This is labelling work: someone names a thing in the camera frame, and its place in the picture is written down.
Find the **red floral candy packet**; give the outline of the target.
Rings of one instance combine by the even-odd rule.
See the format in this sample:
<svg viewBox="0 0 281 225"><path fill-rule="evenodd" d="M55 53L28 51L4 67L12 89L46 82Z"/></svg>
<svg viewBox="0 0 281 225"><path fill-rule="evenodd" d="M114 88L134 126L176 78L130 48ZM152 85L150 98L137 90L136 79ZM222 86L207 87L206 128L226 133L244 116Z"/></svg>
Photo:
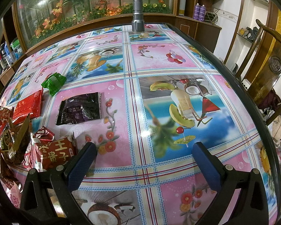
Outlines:
<svg viewBox="0 0 281 225"><path fill-rule="evenodd" d="M39 172L51 170L58 165L65 165L78 153L74 133L65 135L60 139L46 127L30 134L30 142L24 154L22 165Z"/></svg>

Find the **dark purple snack packet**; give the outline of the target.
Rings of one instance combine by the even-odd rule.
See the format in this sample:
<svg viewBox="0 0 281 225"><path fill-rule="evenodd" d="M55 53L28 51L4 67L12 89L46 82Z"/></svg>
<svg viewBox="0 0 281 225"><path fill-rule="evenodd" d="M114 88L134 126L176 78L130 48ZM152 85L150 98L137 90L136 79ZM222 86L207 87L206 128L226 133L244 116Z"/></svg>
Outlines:
<svg viewBox="0 0 281 225"><path fill-rule="evenodd" d="M80 94L59 106L56 125L76 125L101 118L101 93Z"/></svg>

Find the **gold brown snack packet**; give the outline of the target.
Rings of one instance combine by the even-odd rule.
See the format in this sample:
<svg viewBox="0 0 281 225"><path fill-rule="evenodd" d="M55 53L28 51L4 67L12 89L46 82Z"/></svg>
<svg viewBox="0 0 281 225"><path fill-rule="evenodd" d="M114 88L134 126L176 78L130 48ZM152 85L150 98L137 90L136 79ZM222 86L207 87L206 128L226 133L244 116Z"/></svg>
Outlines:
<svg viewBox="0 0 281 225"><path fill-rule="evenodd" d="M27 115L24 122L14 125L9 118L0 134L0 151L8 164L20 164L30 142L31 120Z"/></svg>

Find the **red long snack packet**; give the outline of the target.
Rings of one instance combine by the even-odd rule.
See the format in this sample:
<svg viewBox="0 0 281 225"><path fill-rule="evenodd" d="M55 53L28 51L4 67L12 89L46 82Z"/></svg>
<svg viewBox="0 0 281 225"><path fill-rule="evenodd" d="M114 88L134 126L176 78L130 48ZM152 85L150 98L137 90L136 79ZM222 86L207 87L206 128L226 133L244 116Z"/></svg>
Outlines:
<svg viewBox="0 0 281 225"><path fill-rule="evenodd" d="M13 124L17 125L24 122L27 115L29 115L31 119L38 118L41 115L42 96L43 89L19 101L13 113Z"/></svg>

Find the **green candy wrapper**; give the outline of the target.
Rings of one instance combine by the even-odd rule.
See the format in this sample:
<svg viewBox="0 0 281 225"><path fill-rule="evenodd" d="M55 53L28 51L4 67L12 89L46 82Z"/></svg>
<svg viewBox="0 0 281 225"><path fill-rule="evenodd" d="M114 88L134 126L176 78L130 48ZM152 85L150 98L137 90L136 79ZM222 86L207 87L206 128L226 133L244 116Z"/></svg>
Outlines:
<svg viewBox="0 0 281 225"><path fill-rule="evenodd" d="M54 73L44 80L44 82L41 83L41 86L43 88L47 88L49 90L49 94L53 97L64 85L66 79L67 78L60 73Z"/></svg>

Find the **patterned plastic tablecloth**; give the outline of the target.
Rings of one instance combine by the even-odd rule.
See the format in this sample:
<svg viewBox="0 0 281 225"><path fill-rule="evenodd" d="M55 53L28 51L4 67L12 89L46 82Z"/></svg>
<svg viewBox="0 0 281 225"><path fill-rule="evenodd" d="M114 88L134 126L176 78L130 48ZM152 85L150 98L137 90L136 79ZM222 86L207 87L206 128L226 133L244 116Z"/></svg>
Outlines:
<svg viewBox="0 0 281 225"><path fill-rule="evenodd" d="M53 97L41 83L66 82ZM273 142L260 111L231 72L193 39L165 24L144 33L129 25L101 28L27 57L0 96L0 107L43 89L34 131L56 139L74 133L93 142L97 157L72 194L91 224L197 224L216 196L193 155L201 142L231 169L257 169L267 216L240 223L275 224L281 182ZM101 118L56 125L61 102L101 93Z"/></svg>

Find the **wooden chair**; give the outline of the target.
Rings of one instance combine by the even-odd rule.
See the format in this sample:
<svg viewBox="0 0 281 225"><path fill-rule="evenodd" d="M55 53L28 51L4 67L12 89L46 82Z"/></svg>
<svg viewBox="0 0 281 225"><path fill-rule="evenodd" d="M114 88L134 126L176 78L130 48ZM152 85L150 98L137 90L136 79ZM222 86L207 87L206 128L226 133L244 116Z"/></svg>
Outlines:
<svg viewBox="0 0 281 225"><path fill-rule="evenodd" d="M240 78L255 48L257 47L258 41L262 34L270 34L276 40L275 45L270 53L269 58L266 59L265 64L260 67L260 71L258 71L256 78L252 81L247 90L256 106L260 106L281 76L281 34L261 23L259 19L256 19L256 23L259 26L257 36L253 41L248 53L246 54L240 68L236 72L235 77L238 79Z"/></svg>

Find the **grey metal flashlight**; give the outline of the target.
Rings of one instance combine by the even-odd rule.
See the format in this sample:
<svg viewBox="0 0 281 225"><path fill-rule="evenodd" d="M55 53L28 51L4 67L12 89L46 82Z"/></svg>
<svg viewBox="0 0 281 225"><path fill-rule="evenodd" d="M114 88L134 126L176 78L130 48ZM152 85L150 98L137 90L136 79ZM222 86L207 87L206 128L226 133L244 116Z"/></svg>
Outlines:
<svg viewBox="0 0 281 225"><path fill-rule="evenodd" d="M132 31L135 33L145 30L145 21L143 18L143 0L133 0L133 15L132 15Z"/></svg>

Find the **glass floral display cabinet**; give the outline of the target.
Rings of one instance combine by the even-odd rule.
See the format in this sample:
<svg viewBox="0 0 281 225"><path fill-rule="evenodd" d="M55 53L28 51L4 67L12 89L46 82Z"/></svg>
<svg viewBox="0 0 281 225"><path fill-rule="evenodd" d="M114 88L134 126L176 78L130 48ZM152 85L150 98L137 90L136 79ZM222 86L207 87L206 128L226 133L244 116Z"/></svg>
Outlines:
<svg viewBox="0 0 281 225"><path fill-rule="evenodd" d="M16 0L14 18L27 49L72 26L132 13L133 0ZM173 0L143 0L146 13L173 11Z"/></svg>

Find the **purple spray can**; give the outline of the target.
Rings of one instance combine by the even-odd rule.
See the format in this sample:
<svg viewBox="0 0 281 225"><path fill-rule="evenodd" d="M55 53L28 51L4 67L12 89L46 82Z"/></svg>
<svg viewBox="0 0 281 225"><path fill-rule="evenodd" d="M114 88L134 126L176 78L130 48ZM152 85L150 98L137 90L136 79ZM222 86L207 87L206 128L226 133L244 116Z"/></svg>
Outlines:
<svg viewBox="0 0 281 225"><path fill-rule="evenodd" d="M199 11L199 15L198 15L198 20L199 21L204 21L206 11L207 10L206 10L205 5L200 6L200 11Z"/></svg>
<svg viewBox="0 0 281 225"><path fill-rule="evenodd" d="M200 15L200 5L199 5L199 3L197 3L194 6L193 19L199 20L199 15Z"/></svg>

